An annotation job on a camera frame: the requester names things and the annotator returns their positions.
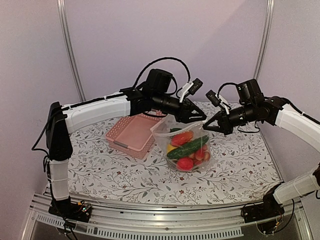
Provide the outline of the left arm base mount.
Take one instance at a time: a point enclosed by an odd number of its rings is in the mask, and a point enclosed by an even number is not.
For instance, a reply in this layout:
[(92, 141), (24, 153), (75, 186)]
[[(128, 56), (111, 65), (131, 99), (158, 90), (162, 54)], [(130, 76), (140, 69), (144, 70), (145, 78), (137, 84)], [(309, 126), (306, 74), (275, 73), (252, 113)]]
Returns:
[(63, 219), (88, 223), (92, 214), (92, 205), (84, 200), (72, 203), (70, 197), (64, 200), (53, 198), (48, 212)]

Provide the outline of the clear zip top bag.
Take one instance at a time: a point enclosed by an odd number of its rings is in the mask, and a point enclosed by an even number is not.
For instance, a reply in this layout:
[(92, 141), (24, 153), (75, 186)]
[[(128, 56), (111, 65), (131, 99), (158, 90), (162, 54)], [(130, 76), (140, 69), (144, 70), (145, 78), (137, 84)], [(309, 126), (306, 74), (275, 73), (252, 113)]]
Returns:
[(171, 170), (193, 173), (213, 164), (211, 137), (203, 125), (203, 121), (177, 122), (170, 115), (150, 129)]

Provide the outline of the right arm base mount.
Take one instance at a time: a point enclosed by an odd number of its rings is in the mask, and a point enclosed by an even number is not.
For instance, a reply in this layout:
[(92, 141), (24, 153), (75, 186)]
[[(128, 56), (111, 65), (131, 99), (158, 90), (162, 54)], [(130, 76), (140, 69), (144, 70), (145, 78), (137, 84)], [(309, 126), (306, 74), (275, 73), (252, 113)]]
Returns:
[(245, 204), (240, 212), (245, 223), (256, 224), (258, 231), (263, 235), (273, 235), (283, 221), (285, 210), (281, 205), (272, 207), (268, 203)]

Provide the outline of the green toy cucumber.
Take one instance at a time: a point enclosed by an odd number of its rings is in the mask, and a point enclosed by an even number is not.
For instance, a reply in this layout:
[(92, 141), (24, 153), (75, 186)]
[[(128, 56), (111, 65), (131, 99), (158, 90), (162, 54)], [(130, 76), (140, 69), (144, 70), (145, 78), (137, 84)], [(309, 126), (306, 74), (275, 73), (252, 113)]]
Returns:
[(170, 151), (169, 153), (166, 154), (166, 157), (169, 160), (188, 157), (190, 154), (196, 152), (198, 149), (203, 147), (208, 142), (208, 140), (209, 140), (208, 135), (204, 135), (202, 137), (196, 138)]

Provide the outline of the pink plastic basket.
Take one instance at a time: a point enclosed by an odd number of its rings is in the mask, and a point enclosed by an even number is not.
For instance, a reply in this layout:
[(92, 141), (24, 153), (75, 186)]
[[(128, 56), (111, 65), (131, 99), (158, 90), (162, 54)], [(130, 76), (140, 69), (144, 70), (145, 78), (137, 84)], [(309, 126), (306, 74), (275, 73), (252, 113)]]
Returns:
[(106, 140), (111, 148), (142, 160), (155, 142), (151, 128), (164, 116), (160, 111), (154, 111), (149, 115), (122, 117), (106, 133)]

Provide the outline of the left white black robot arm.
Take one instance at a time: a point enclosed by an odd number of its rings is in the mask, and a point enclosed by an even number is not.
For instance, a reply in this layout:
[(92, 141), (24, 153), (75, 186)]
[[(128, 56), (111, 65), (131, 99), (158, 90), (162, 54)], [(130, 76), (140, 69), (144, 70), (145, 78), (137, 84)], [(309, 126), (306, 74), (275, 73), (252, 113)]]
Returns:
[(42, 152), (48, 164), (54, 207), (63, 217), (70, 217), (75, 211), (68, 190), (68, 163), (73, 153), (70, 134), (97, 122), (132, 117), (151, 110), (172, 115), (177, 122), (184, 124), (207, 118), (188, 98), (178, 99), (166, 93), (150, 93), (134, 87), (81, 103), (51, 104), (47, 122), (41, 131), (41, 135), (46, 137), (46, 149)]

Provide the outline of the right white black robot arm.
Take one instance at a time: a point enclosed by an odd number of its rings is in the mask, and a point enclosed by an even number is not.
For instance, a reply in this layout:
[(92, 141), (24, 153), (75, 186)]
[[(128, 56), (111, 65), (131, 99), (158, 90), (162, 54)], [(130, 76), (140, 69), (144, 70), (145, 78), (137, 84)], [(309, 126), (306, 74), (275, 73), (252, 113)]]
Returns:
[[(315, 150), (320, 150), (320, 125), (302, 111), (298, 111), (288, 99), (278, 96), (262, 100), (258, 104), (246, 103), (229, 112), (220, 110), (207, 120), (203, 129), (229, 135), (235, 127), (250, 122), (267, 122), (294, 134)], [(264, 203), (259, 206), (258, 213), (262, 218), (269, 218), (278, 210), (279, 205), (319, 189), (320, 167), (316, 166), (309, 172), (269, 190), (263, 197)]]

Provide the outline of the green toy pepper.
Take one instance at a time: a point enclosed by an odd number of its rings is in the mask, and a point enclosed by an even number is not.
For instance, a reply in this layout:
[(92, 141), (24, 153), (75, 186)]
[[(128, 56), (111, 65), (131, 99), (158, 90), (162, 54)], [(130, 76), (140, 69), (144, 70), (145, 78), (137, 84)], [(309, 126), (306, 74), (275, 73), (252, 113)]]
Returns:
[(177, 132), (177, 131), (180, 131), (180, 130), (181, 130), (181, 128), (175, 127), (175, 128), (171, 128), (169, 132), (173, 133), (173, 132)]

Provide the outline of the yellow toy pepper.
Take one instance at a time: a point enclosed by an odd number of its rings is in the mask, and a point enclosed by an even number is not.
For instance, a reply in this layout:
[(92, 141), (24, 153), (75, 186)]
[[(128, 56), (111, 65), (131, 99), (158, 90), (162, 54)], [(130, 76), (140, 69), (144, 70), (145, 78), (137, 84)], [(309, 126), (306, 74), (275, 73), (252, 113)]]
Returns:
[(172, 150), (174, 150), (176, 148), (177, 148), (177, 146), (173, 146), (171, 144), (168, 144), (167, 148), (166, 148), (166, 153), (169, 153), (169, 152), (171, 152)]

